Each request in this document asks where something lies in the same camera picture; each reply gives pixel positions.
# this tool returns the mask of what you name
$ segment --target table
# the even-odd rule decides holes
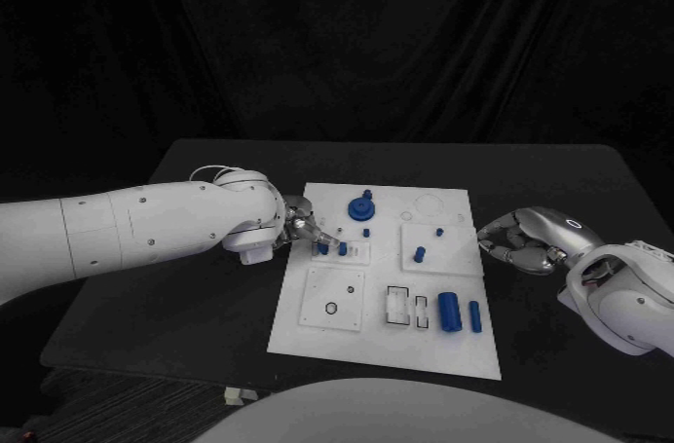
[[[609,243],[645,240],[674,248],[635,176],[600,145],[182,139],[148,183],[186,180],[213,164],[261,171],[283,194],[300,195],[307,181],[463,188],[477,229],[506,211],[541,205],[577,217]],[[242,266],[216,246],[92,277],[42,363],[270,391],[343,378],[428,382],[511,399],[599,430],[674,437],[659,405],[674,391],[674,359],[659,351],[625,355],[602,342],[555,301],[563,271],[531,277],[483,257],[495,382],[267,353],[287,254],[286,247],[273,261]]]

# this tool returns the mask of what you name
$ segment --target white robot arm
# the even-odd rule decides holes
[[[512,248],[488,237],[502,230]],[[531,275],[570,270],[557,299],[616,349],[674,356],[674,255],[636,240],[603,244],[576,219],[553,209],[516,209],[477,233],[488,254]]]
[[[300,238],[337,246],[306,199],[283,197],[260,172],[221,167],[229,172],[213,183],[189,177],[0,204],[0,305],[39,287],[173,260],[219,242],[242,264],[270,260]]]

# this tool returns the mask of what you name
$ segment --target blue object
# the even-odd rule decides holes
[[[459,299],[453,292],[438,295],[441,331],[451,333],[463,329],[460,324]]]
[[[423,246],[417,246],[417,252],[414,253],[414,261],[421,263],[424,261],[425,255],[425,248]]]
[[[473,327],[473,333],[482,333],[482,321],[480,321],[480,304],[472,300],[467,303],[470,310],[470,326]]]
[[[348,215],[355,221],[369,221],[375,215],[375,204],[372,203],[372,192],[365,190],[362,197],[348,204]]]

